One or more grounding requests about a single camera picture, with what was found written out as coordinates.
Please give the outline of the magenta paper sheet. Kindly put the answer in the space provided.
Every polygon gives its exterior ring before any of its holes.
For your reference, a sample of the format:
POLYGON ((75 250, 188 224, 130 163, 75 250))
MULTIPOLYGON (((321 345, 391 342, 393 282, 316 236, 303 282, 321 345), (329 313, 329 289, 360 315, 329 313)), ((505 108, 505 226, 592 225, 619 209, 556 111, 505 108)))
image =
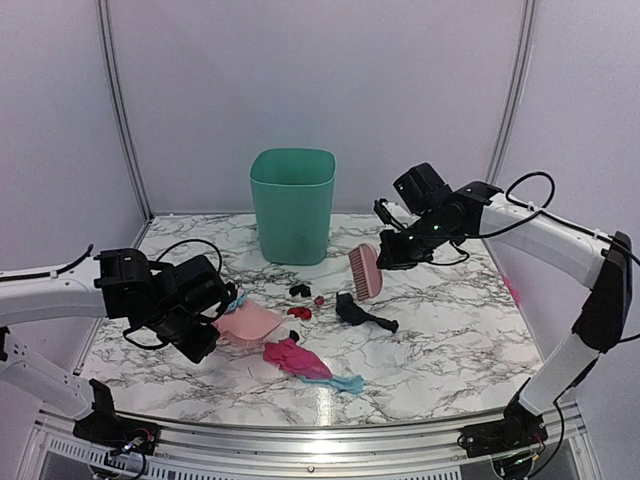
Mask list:
POLYGON ((266 343, 263 360, 296 376, 314 380, 332 378, 330 369, 315 353, 298 346, 291 338, 266 343))

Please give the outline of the pink plastic dustpan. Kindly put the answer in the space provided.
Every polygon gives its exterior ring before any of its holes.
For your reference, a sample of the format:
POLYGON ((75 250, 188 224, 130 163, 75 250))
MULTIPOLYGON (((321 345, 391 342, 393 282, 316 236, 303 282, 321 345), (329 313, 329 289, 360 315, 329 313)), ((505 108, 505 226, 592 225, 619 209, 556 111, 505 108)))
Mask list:
POLYGON ((233 313, 216 320, 214 326, 221 338, 239 347, 251 347, 263 342, 282 322, 281 315, 246 300, 233 313))

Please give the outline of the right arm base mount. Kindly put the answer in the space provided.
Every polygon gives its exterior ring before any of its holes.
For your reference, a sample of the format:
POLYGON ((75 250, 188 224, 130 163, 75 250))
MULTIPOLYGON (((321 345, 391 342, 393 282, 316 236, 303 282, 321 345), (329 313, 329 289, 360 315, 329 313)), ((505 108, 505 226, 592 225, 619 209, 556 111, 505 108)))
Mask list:
POLYGON ((476 458, 541 445, 547 439, 548 433, 543 421, 524 428, 517 420, 502 419, 463 427, 457 444, 468 458, 476 458))

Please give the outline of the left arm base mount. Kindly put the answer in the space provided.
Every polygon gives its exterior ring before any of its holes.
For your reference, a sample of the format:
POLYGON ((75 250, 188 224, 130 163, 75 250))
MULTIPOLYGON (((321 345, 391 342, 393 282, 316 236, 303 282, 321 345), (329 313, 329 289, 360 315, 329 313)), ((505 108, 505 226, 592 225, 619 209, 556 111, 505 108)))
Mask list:
POLYGON ((142 438, 143 443, 134 448, 136 453, 152 455, 155 451, 160 426, 156 423, 142 422, 133 419, 120 419, 117 422, 90 421, 88 419, 76 421, 73 436, 95 444, 110 447, 112 450, 121 449, 136 438, 142 438))

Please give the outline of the red paper scrap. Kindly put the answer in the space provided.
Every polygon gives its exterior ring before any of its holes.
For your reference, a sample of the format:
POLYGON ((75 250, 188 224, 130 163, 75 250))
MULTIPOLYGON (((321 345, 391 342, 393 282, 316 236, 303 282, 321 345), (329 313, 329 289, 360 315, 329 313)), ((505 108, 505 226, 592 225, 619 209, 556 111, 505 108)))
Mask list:
POLYGON ((287 310, 288 315, 292 315, 295 318, 301 320, 310 320, 312 318, 312 311, 307 307, 292 307, 287 310))

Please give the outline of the pink plastic hand brush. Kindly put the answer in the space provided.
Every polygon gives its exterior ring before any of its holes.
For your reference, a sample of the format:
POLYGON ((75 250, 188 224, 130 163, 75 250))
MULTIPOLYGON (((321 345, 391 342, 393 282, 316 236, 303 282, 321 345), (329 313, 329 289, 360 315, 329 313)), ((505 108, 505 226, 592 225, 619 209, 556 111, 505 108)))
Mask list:
POLYGON ((377 297, 383 288, 383 276, 377 268, 378 252, 370 244, 361 243, 348 253, 356 298, 359 301, 377 297))

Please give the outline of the small black paper scrap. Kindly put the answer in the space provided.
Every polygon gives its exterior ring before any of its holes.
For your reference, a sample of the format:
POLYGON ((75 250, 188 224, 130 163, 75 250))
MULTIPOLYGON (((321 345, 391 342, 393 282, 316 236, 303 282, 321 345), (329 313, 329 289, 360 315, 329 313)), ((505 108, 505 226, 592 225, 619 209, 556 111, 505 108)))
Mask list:
POLYGON ((298 284, 289 289, 289 294, 292 297, 301 296, 302 298, 309 298, 311 296, 311 288, 305 284, 298 284))

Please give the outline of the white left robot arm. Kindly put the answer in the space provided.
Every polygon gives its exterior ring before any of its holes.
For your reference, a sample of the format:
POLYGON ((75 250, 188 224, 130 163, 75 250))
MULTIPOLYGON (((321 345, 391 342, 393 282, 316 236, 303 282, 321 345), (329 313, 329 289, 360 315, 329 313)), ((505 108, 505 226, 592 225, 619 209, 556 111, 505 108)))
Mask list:
POLYGON ((199 363, 216 348, 216 317, 236 297, 236 285, 224 281, 204 255, 173 265, 133 248, 86 251, 67 265, 8 272, 1 277, 1 378, 63 412, 76 430, 119 444, 133 428, 116 413, 110 389, 95 379, 76 379, 31 351, 13 327, 67 318, 124 319, 124 338, 147 329, 157 339, 151 350, 173 346, 199 363), (206 315, 208 309, 215 317, 206 315))

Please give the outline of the light blue paper scrap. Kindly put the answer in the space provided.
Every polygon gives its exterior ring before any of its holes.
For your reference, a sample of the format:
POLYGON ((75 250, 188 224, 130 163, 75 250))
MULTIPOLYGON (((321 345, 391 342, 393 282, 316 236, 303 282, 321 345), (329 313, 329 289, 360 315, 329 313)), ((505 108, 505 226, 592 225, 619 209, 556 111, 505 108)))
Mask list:
POLYGON ((360 375, 353 377, 333 376, 332 378, 313 379, 305 376, 299 376, 299 379, 306 384, 320 385, 334 388, 341 392, 348 392, 353 395, 359 395, 363 392, 365 381, 360 375))

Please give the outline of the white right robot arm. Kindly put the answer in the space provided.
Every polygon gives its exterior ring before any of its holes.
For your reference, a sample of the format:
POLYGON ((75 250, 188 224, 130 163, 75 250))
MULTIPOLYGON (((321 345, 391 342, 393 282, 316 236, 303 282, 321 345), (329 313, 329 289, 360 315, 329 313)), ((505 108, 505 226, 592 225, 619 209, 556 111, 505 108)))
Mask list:
POLYGON ((429 163, 410 168, 393 186, 413 215, 401 221, 384 198, 373 209, 386 228, 377 266, 408 270, 432 261, 443 244, 493 241, 559 272, 587 295, 569 332, 512 397, 495 430, 506 448, 529 437, 553 402, 579 384, 624 339, 633 294, 631 242, 563 219, 484 181, 450 187, 429 163))

